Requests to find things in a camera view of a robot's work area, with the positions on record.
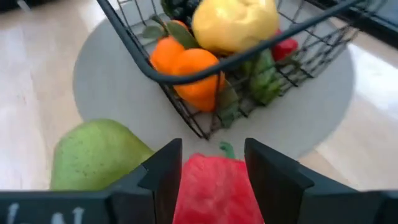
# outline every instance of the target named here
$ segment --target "black wire basket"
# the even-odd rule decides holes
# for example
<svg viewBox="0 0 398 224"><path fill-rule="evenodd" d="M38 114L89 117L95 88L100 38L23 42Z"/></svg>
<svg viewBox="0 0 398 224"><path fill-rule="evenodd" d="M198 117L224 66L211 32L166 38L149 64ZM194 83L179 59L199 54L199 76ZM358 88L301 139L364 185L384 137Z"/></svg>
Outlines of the black wire basket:
<svg viewBox="0 0 398 224"><path fill-rule="evenodd" d="M175 110L200 138L209 139L221 128L229 128L233 121L245 117L258 108L267 106L278 96L283 96L291 88L298 88L306 80L316 78L346 48L359 30L355 23L374 14L385 0L279 0L276 3L279 19L282 20L280 34L261 41L249 50L220 58L220 62L206 70L185 76L174 76L156 71L150 63L150 52L156 45L156 39L143 38L143 30L151 26L152 17L163 21L175 19L173 14L167 16L162 9L165 2L172 0L117 0L118 9L108 0L98 0L102 10L118 33L123 44L133 57L145 76L157 82ZM177 1L184 8L189 0ZM318 1L322 1L321 10ZM332 17L347 17L349 22L337 28L330 25ZM190 21L184 21L190 27ZM298 42L298 49L285 60L273 61L263 68L262 74L273 74L260 90L251 88L256 80L256 65L243 69L247 62L258 62L261 54L272 49L283 41L293 38ZM217 77L214 96L215 106L210 112L195 109L178 94L174 86L195 83L208 77ZM220 87L222 79L228 85ZM234 97L225 96L233 91ZM257 91L263 91L262 100L256 99Z"/></svg>

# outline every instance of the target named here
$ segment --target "pear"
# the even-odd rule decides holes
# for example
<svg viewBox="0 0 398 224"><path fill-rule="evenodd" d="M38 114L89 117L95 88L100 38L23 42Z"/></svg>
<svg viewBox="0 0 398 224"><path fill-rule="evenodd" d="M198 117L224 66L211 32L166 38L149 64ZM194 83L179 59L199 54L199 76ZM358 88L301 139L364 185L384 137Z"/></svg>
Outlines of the pear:
<svg viewBox="0 0 398 224"><path fill-rule="evenodd" d="M103 190L153 154L116 121L98 119L83 123L57 144L50 189Z"/></svg>

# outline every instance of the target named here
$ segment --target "gray round mat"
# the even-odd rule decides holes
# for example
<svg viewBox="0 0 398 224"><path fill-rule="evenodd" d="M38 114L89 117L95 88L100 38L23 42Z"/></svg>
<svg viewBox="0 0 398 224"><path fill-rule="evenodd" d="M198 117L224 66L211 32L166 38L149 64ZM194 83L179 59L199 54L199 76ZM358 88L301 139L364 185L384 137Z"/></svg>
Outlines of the gray round mat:
<svg viewBox="0 0 398 224"><path fill-rule="evenodd" d="M182 138L185 159L194 152L221 154L220 141L230 142L243 158L247 137L297 159L339 125L354 85L353 63L345 50L318 78L206 141L183 122L158 84L141 73L108 20L86 40L74 76L75 101L84 120L115 119L155 150Z"/></svg>

